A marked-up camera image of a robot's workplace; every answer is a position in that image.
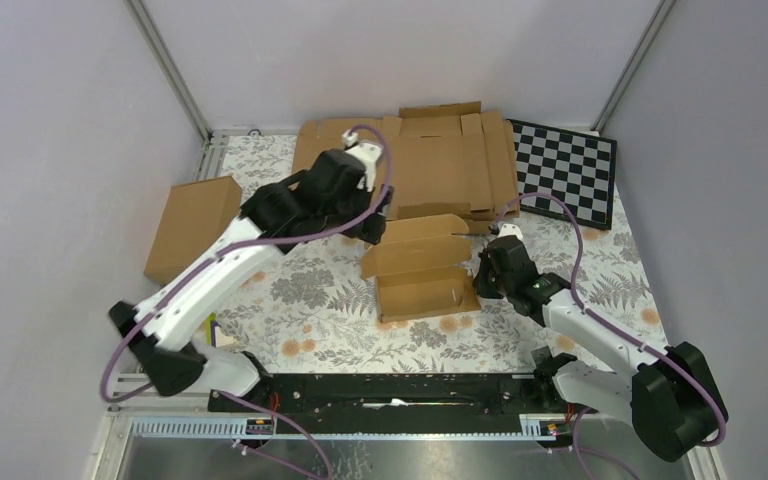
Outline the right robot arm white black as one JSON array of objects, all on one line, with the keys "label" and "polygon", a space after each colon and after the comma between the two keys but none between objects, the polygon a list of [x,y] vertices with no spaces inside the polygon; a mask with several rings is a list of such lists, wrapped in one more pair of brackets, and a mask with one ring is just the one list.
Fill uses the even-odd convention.
[{"label": "right robot arm white black", "polygon": [[543,378],[533,386],[543,410],[591,407],[629,425],[668,462],[722,434],[728,412],[696,346],[650,343],[585,306],[568,280],[539,272],[511,223],[501,225],[479,258],[473,286],[480,297],[507,300],[518,314],[571,338],[608,367],[569,354],[544,361],[535,371]]}]

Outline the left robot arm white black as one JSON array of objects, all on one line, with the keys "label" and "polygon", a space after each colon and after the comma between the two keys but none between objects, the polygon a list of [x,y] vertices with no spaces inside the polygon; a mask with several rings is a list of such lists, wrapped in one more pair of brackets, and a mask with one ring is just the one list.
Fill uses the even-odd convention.
[{"label": "left robot arm white black", "polygon": [[227,229],[171,283],[136,305],[115,303],[108,317],[162,397],[192,386],[231,393],[248,411],[269,401],[270,385],[254,361],[192,336],[225,297],[296,246],[342,234],[376,244],[386,229],[394,189],[374,187],[379,162],[389,154],[361,141],[322,152],[314,165],[259,188]]}]

